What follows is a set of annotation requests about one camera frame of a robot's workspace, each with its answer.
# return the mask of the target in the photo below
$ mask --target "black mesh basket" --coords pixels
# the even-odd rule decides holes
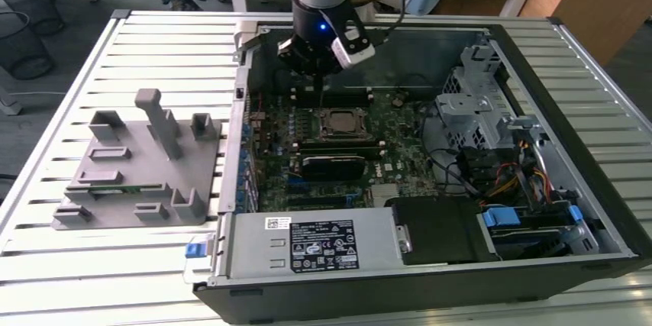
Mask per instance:
[[[30,17],[15,11],[0,12],[0,66],[17,79],[35,79],[54,68]]]
[[[41,35],[57,34],[65,28],[54,0],[5,0],[13,11],[30,16],[30,27]]]

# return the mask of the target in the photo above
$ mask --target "floor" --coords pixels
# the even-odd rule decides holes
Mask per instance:
[[[207,11],[231,11],[217,0],[198,2]],[[290,11],[287,0],[249,0],[253,11]],[[15,81],[0,69],[0,84],[10,92],[66,92],[86,61],[86,57],[114,9],[167,10],[161,0],[58,0],[67,29],[46,37],[45,42],[58,63],[57,70],[34,81]],[[0,11],[7,7],[0,1]],[[652,118],[652,27],[643,26],[607,71],[621,84],[649,118]],[[25,112],[21,116],[0,114],[0,173],[19,174],[30,153],[53,118],[62,95],[22,95]],[[0,179],[0,198],[7,195],[11,181]]]

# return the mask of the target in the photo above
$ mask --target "small circuit board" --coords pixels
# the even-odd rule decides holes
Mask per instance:
[[[253,99],[259,211],[374,207],[373,187],[385,184],[395,184],[399,196],[437,194],[419,138],[423,103],[401,98],[399,91],[374,93],[374,103],[355,108],[299,108],[297,101],[279,96]],[[361,144],[371,141],[382,148],[370,145],[378,157],[363,160],[367,148]],[[310,151],[314,158],[359,157],[362,176],[342,181],[305,179],[301,164],[307,160],[302,161],[297,142],[329,144]],[[349,147],[353,142],[357,148]]]

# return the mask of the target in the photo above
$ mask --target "blue latch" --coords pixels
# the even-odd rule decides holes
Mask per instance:
[[[578,205],[571,205],[569,207],[569,212],[571,213],[573,220],[579,223],[585,219],[585,215],[582,214],[581,208]]]
[[[186,258],[187,259],[199,259],[201,257],[206,257],[206,244],[187,244],[186,245]]]
[[[482,217],[486,220],[487,227],[521,224],[515,208],[490,208],[482,213]]]

